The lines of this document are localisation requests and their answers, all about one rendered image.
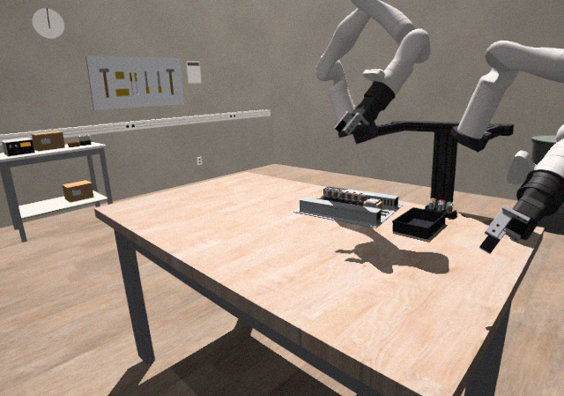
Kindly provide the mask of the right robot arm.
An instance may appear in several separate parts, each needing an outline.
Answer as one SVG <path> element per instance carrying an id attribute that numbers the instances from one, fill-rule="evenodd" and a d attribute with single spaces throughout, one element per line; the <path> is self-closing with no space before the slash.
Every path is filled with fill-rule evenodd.
<path id="1" fill-rule="evenodd" d="M 328 95 L 338 123 L 346 111 L 352 113 L 356 108 L 339 59 L 352 49 L 370 17 L 397 42 L 397 53 L 386 69 L 395 71 L 404 82 L 412 74 L 414 62 L 424 63 L 430 56 L 427 32 L 415 29 L 401 11 L 382 0 L 351 1 L 357 9 L 338 25 L 330 45 L 316 66 L 316 76 L 319 80 L 333 80 L 336 83 L 328 90 Z"/>

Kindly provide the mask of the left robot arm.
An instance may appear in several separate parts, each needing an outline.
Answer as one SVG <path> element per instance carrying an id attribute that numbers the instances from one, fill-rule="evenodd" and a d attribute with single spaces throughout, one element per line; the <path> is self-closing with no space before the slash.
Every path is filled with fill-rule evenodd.
<path id="1" fill-rule="evenodd" d="M 486 61 L 493 68 L 479 80 L 457 128 L 471 138 L 483 137 L 503 94 L 519 71 L 564 83 L 564 49 L 532 48 L 512 41 L 497 41 L 487 49 Z M 556 141 L 545 157 L 564 157 L 564 124 L 557 132 Z"/>

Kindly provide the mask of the clear relay with orange button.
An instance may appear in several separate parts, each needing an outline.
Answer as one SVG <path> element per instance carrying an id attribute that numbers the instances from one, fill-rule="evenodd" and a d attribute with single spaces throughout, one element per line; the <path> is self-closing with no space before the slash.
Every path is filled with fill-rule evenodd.
<path id="1" fill-rule="evenodd" d="M 427 201 L 427 209 L 428 209 L 428 210 L 434 210 L 434 208 L 436 207 L 436 202 L 437 202 L 437 199 L 435 199 L 435 198 L 430 198 L 430 199 Z"/>

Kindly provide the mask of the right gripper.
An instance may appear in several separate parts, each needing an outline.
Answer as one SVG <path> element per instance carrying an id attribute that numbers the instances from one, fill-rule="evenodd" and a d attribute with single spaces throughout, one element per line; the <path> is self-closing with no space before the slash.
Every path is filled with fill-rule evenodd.
<path id="1" fill-rule="evenodd" d="M 364 94 L 363 101 L 352 113 L 345 112 L 345 115 L 334 128 L 339 133 L 344 129 L 344 132 L 350 135 L 359 123 L 371 125 L 378 114 L 395 99 L 396 94 L 404 84 L 401 76 L 390 69 L 384 71 L 381 69 L 365 70 L 362 75 L 372 81 L 373 85 L 369 87 Z M 347 124 L 349 121 L 350 123 Z"/>

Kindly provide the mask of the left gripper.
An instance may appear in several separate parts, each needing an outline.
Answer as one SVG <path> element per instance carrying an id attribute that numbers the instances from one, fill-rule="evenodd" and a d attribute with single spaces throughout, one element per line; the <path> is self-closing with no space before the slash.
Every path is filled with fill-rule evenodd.
<path id="1" fill-rule="evenodd" d="M 564 157 L 550 155 L 536 165 L 528 153 L 520 151 L 511 162 L 507 181 L 523 183 L 516 193 L 519 200 L 512 209 L 503 206 L 486 229 L 479 248 L 488 254 L 504 235 L 516 241 L 529 239 L 544 216 L 558 211 L 564 201 Z"/>

